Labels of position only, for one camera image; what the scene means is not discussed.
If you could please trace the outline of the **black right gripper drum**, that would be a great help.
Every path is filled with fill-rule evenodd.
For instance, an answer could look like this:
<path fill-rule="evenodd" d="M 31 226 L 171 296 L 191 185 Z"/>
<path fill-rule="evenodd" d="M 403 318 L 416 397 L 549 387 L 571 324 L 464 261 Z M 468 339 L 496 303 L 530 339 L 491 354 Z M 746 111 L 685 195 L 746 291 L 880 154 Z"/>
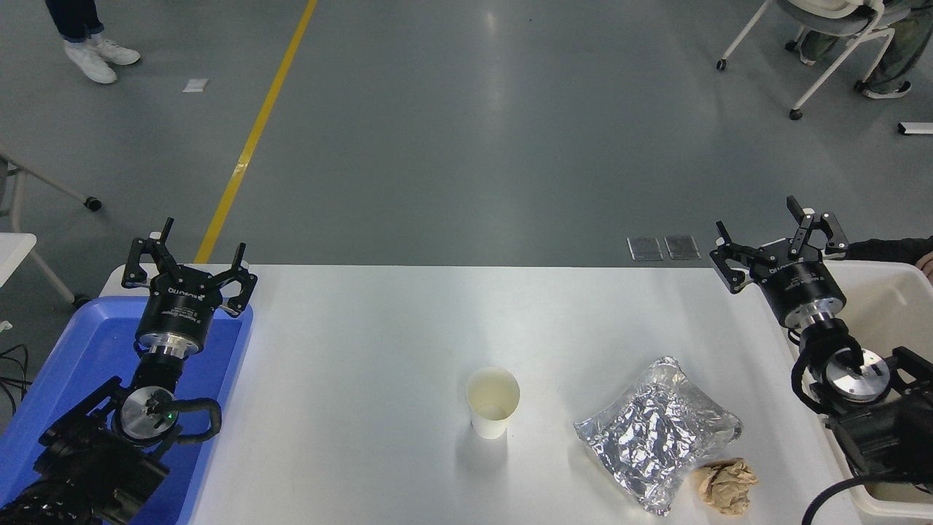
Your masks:
<path fill-rule="evenodd" d="M 846 305 L 842 289 L 820 260 L 789 262 L 766 256 L 752 263 L 752 279 L 783 327 L 833 319 Z"/>

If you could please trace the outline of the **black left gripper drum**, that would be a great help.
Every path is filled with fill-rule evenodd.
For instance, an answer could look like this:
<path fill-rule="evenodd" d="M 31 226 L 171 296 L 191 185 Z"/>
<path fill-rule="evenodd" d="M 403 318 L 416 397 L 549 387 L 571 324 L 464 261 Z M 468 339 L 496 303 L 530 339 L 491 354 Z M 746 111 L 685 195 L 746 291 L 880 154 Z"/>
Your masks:
<path fill-rule="evenodd" d="M 206 271 L 184 266 L 178 273 L 178 278 L 164 272 L 150 280 L 149 301 L 136 331 L 138 342 L 150 342 L 163 333 L 190 342 L 206 341 L 221 302 L 219 286 Z"/>

